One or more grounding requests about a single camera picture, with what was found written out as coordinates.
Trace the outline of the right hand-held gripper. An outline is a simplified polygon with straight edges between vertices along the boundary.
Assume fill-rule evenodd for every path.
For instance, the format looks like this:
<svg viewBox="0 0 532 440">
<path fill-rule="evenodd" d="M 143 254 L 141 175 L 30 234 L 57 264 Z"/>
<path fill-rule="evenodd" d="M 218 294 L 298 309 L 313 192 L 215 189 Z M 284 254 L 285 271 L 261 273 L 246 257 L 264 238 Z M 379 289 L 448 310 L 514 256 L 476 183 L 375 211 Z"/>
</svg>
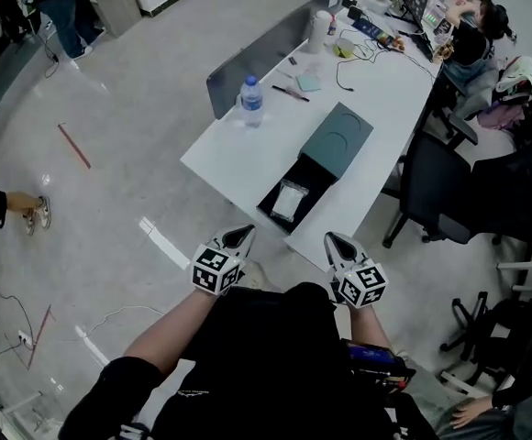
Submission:
<svg viewBox="0 0 532 440">
<path fill-rule="evenodd" d="M 327 232 L 324 248 L 336 303 L 360 309 L 382 298 L 388 278 L 382 265 L 374 262 L 358 241 L 337 232 Z"/>
</svg>

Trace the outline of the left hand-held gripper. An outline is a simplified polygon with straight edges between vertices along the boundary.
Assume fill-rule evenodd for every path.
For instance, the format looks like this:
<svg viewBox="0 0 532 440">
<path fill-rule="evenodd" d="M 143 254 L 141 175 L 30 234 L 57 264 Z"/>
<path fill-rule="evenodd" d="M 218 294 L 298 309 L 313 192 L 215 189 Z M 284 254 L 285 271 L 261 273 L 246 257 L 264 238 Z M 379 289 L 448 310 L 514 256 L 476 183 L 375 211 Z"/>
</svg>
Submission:
<svg viewBox="0 0 532 440">
<path fill-rule="evenodd" d="M 255 237 L 255 225 L 235 225 L 217 230 L 194 254 L 191 261 L 193 286 L 219 296 L 237 285 Z"/>
</svg>

